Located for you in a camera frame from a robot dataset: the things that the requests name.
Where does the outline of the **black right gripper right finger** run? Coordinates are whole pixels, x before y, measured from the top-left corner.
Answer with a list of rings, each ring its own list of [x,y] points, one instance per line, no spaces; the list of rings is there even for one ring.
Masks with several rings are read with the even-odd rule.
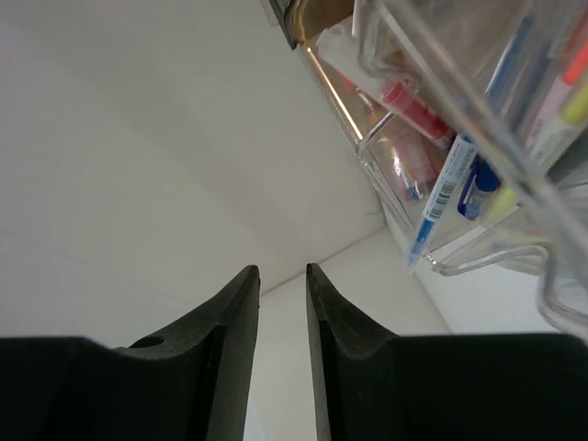
[[[566,334],[395,334],[306,268],[321,440],[584,440],[587,348]]]

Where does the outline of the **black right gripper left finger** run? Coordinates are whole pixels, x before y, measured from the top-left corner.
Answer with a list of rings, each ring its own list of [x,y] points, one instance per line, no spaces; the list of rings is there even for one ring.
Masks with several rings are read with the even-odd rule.
[[[240,440],[261,280],[247,266],[215,296],[133,345],[83,337],[1,342],[4,440]]]

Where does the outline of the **dark blue pen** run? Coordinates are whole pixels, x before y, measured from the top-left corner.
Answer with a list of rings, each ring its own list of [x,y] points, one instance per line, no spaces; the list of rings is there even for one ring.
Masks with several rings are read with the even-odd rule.
[[[458,213],[469,221],[475,221],[482,209],[501,184],[500,177],[490,164],[477,157],[469,172],[458,199]]]

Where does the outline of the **blue white ballpoint pen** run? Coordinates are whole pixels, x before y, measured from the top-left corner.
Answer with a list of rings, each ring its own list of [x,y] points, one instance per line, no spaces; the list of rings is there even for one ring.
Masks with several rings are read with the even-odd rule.
[[[424,256],[437,223],[445,212],[448,202],[462,181],[464,174],[471,167],[476,155],[476,144],[468,135],[458,134],[424,206],[412,243],[407,250],[405,268],[410,274]]]

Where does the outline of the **red pen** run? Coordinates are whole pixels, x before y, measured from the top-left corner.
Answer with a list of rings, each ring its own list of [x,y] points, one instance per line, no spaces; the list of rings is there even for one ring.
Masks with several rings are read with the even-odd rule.
[[[454,131],[404,83],[390,81],[380,89],[383,105],[402,117],[440,150],[447,150]]]

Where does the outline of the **orange yellow highlighter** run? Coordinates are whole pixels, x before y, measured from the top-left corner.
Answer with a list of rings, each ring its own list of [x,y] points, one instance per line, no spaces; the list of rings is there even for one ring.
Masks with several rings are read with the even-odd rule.
[[[587,66],[587,31],[582,34],[579,48],[572,46],[573,52],[566,59],[564,68],[558,72],[554,82],[548,90],[541,107],[526,138],[525,150],[528,152],[537,142],[540,132],[556,115],[557,110],[569,92],[582,78]]]

